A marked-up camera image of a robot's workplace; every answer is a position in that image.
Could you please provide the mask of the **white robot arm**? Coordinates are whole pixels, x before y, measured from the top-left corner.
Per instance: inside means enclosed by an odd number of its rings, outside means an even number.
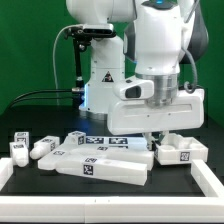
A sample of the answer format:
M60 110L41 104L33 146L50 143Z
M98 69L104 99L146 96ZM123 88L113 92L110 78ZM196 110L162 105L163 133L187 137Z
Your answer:
M92 48L90 80L80 112L105 118L114 135L198 128L204 90L195 81L178 85L180 63L194 63L194 33L208 40L199 0L66 0L78 21L77 48Z

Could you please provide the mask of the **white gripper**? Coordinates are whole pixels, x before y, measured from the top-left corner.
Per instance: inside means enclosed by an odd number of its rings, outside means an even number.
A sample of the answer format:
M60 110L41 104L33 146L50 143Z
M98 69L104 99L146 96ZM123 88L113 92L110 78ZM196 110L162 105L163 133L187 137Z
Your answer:
M204 122L204 90L193 94L182 90L170 105L152 108L145 100L117 101L110 105L107 127L113 135L143 133L149 151L152 132L160 132L159 142L168 139L170 130L199 128Z

